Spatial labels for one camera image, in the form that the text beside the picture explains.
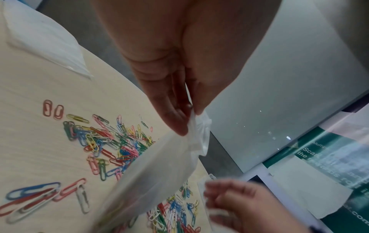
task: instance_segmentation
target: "human hand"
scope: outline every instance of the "human hand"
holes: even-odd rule
[[[211,215],[217,224],[240,233],[310,233],[264,186],[239,180],[205,183],[206,206],[227,210],[235,217]]]
[[[240,73],[281,0],[91,0],[163,121],[187,134]]]

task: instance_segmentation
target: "green poster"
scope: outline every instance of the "green poster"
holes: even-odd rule
[[[343,207],[321,219],[334,233],[369,232],[369,96],[364,98],[263,163],[268,168],[294,154],[353,189]]]

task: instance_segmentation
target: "gray floor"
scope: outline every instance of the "gray floor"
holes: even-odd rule
[[[369,1],[312,0],[352,53],[369,71]],[[44,0],[38,10],[65,27],[81,46],[139,86],[129,66],[96,18],[89,0]],[[239,176],[241,170],[211,135],[208,156],[200,158],[208,173]]]
[[[117,47],[97,19],[89,0],[44,0],[37,9],[66,28],[78,43],[141,88]],[[236,177],[241,170],[211,134],[209,151],[200,158],[206,171],[216,177]]]

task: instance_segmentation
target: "wooden table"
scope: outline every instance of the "wooden table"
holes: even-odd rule
[[[0,1],[0,12],[3,2]],[[91,224],[91,216],[117,183],[115,177],[101,181],[93,175],[87,153],[78,141],[69,141],[63,129],[66,114],[82,116],[90,121],[88,126],[99,127],[92,119],[97,114],[115,122],[121,114],[126,126],[145,124],[146,135],[154,141],[170,129],[160,119],[146,95],[124,76],[81,48],[91,79],[82,77],[28,52],[13,48],[6,43],[6,25],[0,16],[0,197],[12,190],[60,182],[61,188],[86,178],[86,193],[91,211],[83,214],[74,193],[60,202],[48,202],[41,209],[15,224],[7,224],[7,216],[0,217],[1,232],[17,233],[65,233],[83,232]],[[43,115],[44,100],[53,102],[53,109],[63,105],[64,117],[55,120]],[[196,181],[207,175],[201,162],[189,178],[194,193],[191,201],[199,200],[200,207],[196,226],[201,232],[210,232],[210,225],[198,192]],[[14,209],[12,205],[0,211]],[[152,232],[146,226],[146,214],[139,217],[134,232]]]

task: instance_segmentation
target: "translucent bag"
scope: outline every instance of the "translucent bag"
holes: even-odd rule
[[[149,147],[106,198],[89,232],[108,232],[173,195],[208,152],[210,125],[206,112],[192,113],[186,136],[171,131]]]
[[[60,24],[17,0],[5,0],[9,43],[91,77],[77,40]]]

